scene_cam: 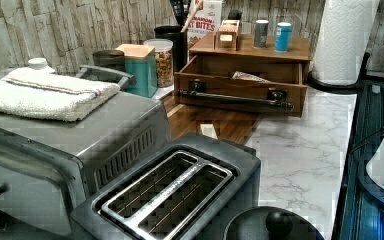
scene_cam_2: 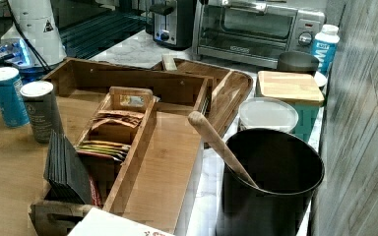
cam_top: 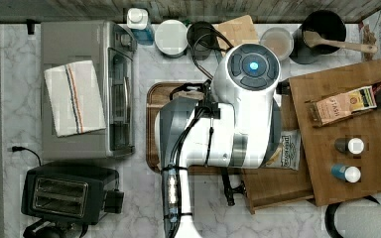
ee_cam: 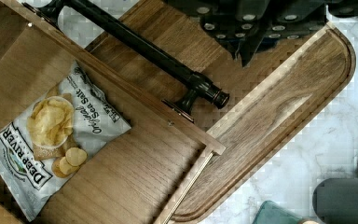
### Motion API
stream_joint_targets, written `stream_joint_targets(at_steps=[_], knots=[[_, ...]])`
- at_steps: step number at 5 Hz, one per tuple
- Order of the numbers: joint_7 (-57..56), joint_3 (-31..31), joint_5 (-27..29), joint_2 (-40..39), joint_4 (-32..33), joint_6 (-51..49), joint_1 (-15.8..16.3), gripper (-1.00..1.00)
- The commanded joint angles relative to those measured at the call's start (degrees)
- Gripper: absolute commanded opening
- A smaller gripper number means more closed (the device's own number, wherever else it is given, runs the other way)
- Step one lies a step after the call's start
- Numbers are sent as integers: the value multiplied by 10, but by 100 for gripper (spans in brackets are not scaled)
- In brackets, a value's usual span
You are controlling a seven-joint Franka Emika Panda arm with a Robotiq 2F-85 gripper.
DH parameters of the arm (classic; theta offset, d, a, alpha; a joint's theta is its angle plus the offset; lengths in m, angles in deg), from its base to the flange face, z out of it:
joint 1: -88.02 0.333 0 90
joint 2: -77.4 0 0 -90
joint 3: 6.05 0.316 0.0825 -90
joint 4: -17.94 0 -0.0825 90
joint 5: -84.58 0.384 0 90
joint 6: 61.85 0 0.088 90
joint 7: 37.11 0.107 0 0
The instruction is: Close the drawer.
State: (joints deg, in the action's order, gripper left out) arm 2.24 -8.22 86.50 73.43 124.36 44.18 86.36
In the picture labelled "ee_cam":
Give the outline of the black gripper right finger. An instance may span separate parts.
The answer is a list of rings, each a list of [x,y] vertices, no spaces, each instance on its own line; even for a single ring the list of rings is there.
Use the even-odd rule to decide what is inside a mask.
[[[241,20],[251,30],[241,40],[241,65],[280,39],[297,39],[320,30],[326,13],[358,16],[358,0],[241,0]]]

